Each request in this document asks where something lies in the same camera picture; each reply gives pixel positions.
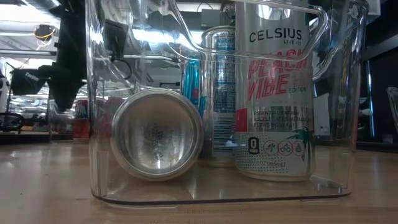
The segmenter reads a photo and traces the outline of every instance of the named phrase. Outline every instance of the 0 sugar label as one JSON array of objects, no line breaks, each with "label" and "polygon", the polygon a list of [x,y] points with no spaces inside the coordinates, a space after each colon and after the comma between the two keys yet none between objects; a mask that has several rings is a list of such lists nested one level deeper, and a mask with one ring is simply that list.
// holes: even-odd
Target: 0 sugar label
[{"label": "0 sugar label", "polygon": [[236,133],[235,164],[240,170],[264,175],[307,175],[314,169],[314,145],[294,137],[284,132]]}]

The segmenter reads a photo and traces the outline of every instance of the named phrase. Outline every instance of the white can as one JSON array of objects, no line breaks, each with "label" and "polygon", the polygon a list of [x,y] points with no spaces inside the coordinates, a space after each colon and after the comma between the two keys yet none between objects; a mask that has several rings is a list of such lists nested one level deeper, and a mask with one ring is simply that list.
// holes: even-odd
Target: white can
[{"label": "white can", "polygon": [[[310,28],[305,13],[236,3],[236,48],[300,55]],[[306,180],[313,173],[312,58],[284,62],[241,58],[236,64],[236,167],[253,178]]]}]

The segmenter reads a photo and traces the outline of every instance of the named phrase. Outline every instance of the celsius logo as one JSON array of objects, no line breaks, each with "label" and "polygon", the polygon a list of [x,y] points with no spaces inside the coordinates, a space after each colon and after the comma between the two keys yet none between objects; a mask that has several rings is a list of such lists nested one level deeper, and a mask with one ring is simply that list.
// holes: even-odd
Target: celsius logo
[{"label": "celsius logo", "polygon": [[249,36],[250,43],[273,38],[290,38],[301,40],[301,30],[294,28],[276,28],[275,30],[259,30]]},{"label": "celsius logo", "polygon": [[30,78],[30,79],[33,79],[33,80],[35,80],[35,81],[38,81],[38,80],[39,80],[39,78],[37,78],[36,76],[30,74],[29,72],[25,73],[25,76],[28,77],[28,78]]}]

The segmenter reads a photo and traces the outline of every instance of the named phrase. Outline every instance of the nutrition icons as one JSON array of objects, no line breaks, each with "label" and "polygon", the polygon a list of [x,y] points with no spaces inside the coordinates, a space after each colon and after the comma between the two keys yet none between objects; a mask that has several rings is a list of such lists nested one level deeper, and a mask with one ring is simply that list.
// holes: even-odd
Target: nutrition icons
[{"label": "nutrition icons", "polygon": [[288,156],[292,153],[293,145],[289,141],[281,141],[278,144],[279,154]]},{"label": "nutrition icons", "polygon": [[275,155],[278,153],[278,143],[275,141],[266,141],[263,145],[262,150],[268,155]]},{"label": "nutrition icons", "polygon": [[304,146],[303,142],[295,141],[293,143],[293,153],[296,156],[302,156],[304,154],[304,151],[305,151],[305,146]]}]

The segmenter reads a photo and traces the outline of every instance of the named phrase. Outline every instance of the can bottom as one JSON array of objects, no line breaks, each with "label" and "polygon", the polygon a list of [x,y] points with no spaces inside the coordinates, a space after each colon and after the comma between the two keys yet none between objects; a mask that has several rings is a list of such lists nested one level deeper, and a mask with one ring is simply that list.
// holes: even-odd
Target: can bottom
[{"label": "can bottom", "polygon": [[303,175],[303,176],[292,176],[292,175],[276,175],[276,174],[258,174],[256,172],[250,172],[245,170],[239,170],[245,176],[261,179],[261,180],[269,180],[276,182],[300,182],[306,181],[310,178],[311,174]]},{"label": "can bottom", "polygon": [[212,158],[212,159],[199,159],[199,164],[212,167],[235,167],[233,157],[230,158]]}]

